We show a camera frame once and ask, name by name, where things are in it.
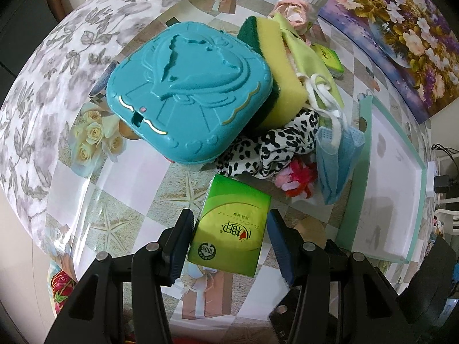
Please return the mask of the red pink yarn flower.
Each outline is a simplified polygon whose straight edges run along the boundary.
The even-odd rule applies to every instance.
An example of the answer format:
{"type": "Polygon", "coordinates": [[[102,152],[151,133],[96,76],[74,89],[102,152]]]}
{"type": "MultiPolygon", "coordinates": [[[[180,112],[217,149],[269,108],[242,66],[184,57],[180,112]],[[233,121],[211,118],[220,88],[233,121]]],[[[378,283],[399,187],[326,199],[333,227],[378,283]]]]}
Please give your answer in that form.
{"type": "Polygon", "coordinates": [[[290,198],[308,199],[314,194],[317,181],[317,163],[293,159],[275,177],[275,185],[290,198]]]}

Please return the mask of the yellow green sponge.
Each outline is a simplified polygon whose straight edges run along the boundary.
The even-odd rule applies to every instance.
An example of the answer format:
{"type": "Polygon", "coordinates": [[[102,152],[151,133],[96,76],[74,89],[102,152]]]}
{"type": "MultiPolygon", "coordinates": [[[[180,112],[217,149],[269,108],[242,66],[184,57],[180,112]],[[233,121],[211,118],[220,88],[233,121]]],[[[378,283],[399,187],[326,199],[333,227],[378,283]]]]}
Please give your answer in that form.
{"type": "Polygon", "coordinates": [[[237,38],[264,58],[273,78],[271,94],[250,123],[264,129],[286,125],[303,108],[307,92],[290,63],[280,25],[252,15],[244,21],[237,38]]]}

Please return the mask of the mint white storage tray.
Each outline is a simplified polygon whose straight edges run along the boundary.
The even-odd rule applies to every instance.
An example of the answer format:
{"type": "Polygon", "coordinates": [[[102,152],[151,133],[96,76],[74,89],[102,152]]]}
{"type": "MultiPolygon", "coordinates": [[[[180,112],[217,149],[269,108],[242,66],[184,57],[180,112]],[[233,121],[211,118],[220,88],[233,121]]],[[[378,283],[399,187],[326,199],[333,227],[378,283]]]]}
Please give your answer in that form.
{"type": "Polygon", "coordinates": [[[365,144],[335,242],[372,259],[409,263],[425,203],[425,163],[378,98],[362,98],[359,116],[365,144]]]}

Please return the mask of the blue face mask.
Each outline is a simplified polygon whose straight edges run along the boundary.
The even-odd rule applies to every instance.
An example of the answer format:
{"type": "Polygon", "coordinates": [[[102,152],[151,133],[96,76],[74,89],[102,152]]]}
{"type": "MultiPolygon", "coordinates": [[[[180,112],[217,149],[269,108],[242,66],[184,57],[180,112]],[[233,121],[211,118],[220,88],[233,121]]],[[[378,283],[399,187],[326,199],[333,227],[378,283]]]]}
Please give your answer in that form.
{"type": "Polygon", "coordinates": [[[317,172],[326,205],[334,204],[345,188],[365,144],[364,133],[355,127],[342,131],[335,144],[332,129],[320,127],[316,135],[317,172]]]}

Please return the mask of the black white spotted cloth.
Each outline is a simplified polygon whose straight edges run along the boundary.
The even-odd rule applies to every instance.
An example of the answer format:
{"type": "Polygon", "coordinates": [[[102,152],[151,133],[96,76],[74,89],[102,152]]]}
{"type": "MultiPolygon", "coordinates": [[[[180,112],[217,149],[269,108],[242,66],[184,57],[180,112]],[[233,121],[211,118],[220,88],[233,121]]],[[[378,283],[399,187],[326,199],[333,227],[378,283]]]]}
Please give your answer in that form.
{"type": "Polygon", "coordinates": [[[216,159],[217,172],[226,177],[248,174],[269,179],[296,156],[315,149],[318,127],[318,113],[301,110],[283,127],[265,131],[256,138],[236,138],[216,159]]]}

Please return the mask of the lime green cloth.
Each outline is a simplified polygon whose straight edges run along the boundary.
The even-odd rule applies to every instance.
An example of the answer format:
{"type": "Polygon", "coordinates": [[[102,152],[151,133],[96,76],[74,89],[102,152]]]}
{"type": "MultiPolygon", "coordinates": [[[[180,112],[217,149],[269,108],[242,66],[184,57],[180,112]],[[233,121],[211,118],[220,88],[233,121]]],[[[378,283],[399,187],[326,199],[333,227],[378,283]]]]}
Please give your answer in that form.
{"type": "Polygon", "coordinates": [[[344,103],[342,97],[331,72],[328,70],[323,60],[302,38],[299,37],[292,25],[283,15],[276,13],[272,19],[279,24],[282,39],[291,53],[296,70],[308,77],[314,74],[322,75],[330,86],[329,92],[333,95],[339,106],[343,108],[344,103]]]}

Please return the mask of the small green tissue pack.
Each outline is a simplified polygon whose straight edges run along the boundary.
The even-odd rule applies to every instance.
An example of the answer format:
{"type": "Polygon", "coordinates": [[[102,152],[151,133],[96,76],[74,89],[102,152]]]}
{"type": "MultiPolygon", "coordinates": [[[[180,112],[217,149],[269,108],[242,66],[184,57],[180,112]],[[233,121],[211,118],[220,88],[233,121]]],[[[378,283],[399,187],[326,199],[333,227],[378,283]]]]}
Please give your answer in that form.
{"type": "Polygon", "coordinates": [[[325,66],[328,68],[328,71],[330,71],[331,75],[335,79],[339,79],[343,76],[344,66],[334,50],[320,44],[312,44],[311,48],[323,61],[325,66]]]}

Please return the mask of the teal plastic toy case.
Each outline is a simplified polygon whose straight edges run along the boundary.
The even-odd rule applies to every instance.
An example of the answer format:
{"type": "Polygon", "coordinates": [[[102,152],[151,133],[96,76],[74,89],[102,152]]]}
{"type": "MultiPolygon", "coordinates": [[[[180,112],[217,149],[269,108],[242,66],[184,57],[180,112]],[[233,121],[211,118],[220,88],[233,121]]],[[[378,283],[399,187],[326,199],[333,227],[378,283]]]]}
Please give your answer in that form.
{"type": "Polygon", "coordinates": [[[200,165],[229,147],[272,86],[269,65],[250,45],[182,22],[119,63],[107,82],[107,104],[165,158],[200,165]]]}

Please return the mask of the grey floral tablecloth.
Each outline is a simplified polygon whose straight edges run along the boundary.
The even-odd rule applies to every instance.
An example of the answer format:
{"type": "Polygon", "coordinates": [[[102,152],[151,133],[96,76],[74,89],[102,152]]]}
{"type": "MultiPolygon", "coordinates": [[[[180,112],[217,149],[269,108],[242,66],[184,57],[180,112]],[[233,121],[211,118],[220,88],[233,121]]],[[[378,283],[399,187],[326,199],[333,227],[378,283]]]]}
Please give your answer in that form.
{"type": "Polygon", "coordinates": [[[180,0],[86,0],[48,34],[1,106],[1,188],[36,245],[59,255],[45,231],[47,197],[71,123],[125,45],[180,0]]]}

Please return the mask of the floral painting canvas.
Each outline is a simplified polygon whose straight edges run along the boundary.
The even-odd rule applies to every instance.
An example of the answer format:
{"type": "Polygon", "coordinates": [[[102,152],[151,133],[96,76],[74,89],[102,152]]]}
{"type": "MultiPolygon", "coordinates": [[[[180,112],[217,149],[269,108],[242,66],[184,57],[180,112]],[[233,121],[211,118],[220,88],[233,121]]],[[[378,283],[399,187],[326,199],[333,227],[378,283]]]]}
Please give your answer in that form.
{"type": "Polygon", "coordinates": [[[458,39],[432,0],[328,0],[319,15],[374,61],[419,123],[458,97],[458,39]]]}

